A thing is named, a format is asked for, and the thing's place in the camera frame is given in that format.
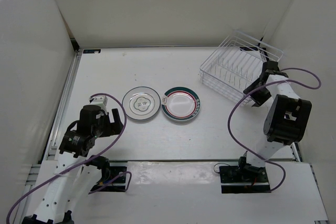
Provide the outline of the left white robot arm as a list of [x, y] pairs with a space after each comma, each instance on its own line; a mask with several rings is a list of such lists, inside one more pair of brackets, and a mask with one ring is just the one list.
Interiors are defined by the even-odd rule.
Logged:
[[83, 106], [58, 147], [54, 176], [36, 186], [47, 186], [41, 202], [23, 223], [73, 223], [71, 215], [79, 199], [90, 194], [95, 183], [110, 177], [109, 160], [102, 153], [91, 155], [91, 149], [98, 138], [120, 137], [124, 128], [118, 109], [108, 112], [104, 102]]

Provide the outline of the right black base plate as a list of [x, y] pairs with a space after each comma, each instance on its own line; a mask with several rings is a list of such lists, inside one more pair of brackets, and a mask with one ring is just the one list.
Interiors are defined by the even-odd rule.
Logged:
[[238, 166], [226, 163], [214, 165], [215, 174], [220, 176], [222, 194], [270, 193], [270, 184], [265, 168], [260, 173], [243, 173]]

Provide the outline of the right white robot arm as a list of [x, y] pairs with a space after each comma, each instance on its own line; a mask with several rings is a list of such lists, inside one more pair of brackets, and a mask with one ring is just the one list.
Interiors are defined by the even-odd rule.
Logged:
[[242, 182], [261, 173], [266, 161], [278, 150], [303, 138], [312, 104], [301, 99], [287, 80], [288, 75], [280, 71], [277, 62], [266, 61], [259, 78], [244, 90], [248, 94], [260, 88], [250, 95], [254, 106], [259, 107], [269, 99], [272, 105], [264, 122], [263, 136], [252, 149], [254, 153], [246, 151], [239, 159], [236, 177]]

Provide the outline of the aluminium rail frame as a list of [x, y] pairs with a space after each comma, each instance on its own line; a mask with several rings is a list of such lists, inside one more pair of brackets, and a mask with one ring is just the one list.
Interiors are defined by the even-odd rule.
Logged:
[[35, 181], [38, 176], [40, 164], [43, 161], [53, 161], [57, 154], [57, 147], [59, 145], [58, 139], [59, 139], [59, 134], [61, 132], [61, 123], [65, 115], [67, 106], [68, 106], [68, 101], [69, 101], [70, 94], [72, 91], [73, 82], [76, 77], [77, 69], [78, 69], [78, 65], [80, 61], [80, 56], [78, 55], [78, 51], [80, 47], [77, 41], [74, 38], [71, 38], [70, 42], [75, 51], [75, 56], [72, 59], [72, 62], [71, 62], [71, 65], [70, 65], [70, 68], [67, 74], [66, 82], [65, 82], [62, 95], [59, 101], [59, 105], [57, 108], [57, 112], [56, 112], [51, 130], [49, 133], [49, 137], [48, 137], [45, 149], [43, 151], [42, 158], [40, 159], [38, 164], [32, 165], [30, 172], [28, 174], [28, 178], [26, 180], [26, 185], [25, 185], [23, 194], [25, 194], [26, 192], [28, 192], [30, 189], [33, 188], [33, 185], [35, 184]]

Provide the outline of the black label sticker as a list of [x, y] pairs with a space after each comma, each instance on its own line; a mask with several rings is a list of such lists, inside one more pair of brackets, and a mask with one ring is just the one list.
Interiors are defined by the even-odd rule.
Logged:
[[260, 48], [260, 47], [255, 47], [255, 46], [252, 46], [252, 47], [247, 47], [247, 46], [242, 46], [242, 47], [239, 47], [240, 50], [244, 50], [244, 51], [266, 51], [266, 48]]
[[85, 49], [82, 52], [83, 54], [99, 54], [101, 53], [101, 49]]

